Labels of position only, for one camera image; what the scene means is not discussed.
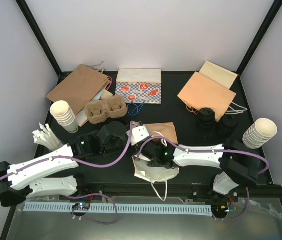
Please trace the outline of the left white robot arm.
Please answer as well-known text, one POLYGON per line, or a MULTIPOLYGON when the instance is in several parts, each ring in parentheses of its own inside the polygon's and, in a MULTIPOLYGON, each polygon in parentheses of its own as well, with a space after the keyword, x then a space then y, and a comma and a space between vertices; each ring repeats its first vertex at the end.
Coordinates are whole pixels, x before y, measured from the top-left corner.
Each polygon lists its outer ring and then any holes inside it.
POLYGON ((112 121, 100 130, 80 135, 72 143, 33 160, 19 164, 0 162, 1 206, 16 206, 27 198, 44 195, 73 195, 78 200, 84 199, 89 188, 74 177, 69 183, 47 178, 79 165, 99 169, 116 165, 129 149, 132 129, 132 126, 112 121))

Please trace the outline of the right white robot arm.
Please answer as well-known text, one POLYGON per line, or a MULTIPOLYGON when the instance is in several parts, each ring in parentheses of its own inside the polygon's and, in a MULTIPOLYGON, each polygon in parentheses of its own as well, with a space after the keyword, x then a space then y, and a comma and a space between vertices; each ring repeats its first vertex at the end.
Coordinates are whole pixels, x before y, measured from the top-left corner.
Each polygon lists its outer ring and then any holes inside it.
POLYGON ((236 140, 227 139, 212 146, 185 146, 167 141, 164 146, 156 144, 155 139, 144 142, 137 154, 149 159, 149 167, 171 170, 199 166, 222 170, 208 189, 209 198, 215 202, 238 186, 253 187, 258 183, 261 156, 236 140))

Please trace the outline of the orange kraft paper bag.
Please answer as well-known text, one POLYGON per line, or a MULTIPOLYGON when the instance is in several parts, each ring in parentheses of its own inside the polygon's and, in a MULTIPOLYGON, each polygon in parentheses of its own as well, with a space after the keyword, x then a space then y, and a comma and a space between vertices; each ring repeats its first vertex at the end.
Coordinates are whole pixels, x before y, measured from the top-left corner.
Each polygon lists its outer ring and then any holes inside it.
POLYGON ((173 156, 173 149, 167 140, 174 144, 178 143, 175 125, 172 122, 151 123, 144 126, 148 130, 151 140, 142 149, 141 154, 136 153, 132 157, 134 165, 134 176, 150 183, 155 194, 161 201, 166 201, 168 196, 168 181, 180 173, 180 168, 174 166, 170 157, 173 156), (164 197, 161 197, 155 188, 155 183, 165 184, 164 197))

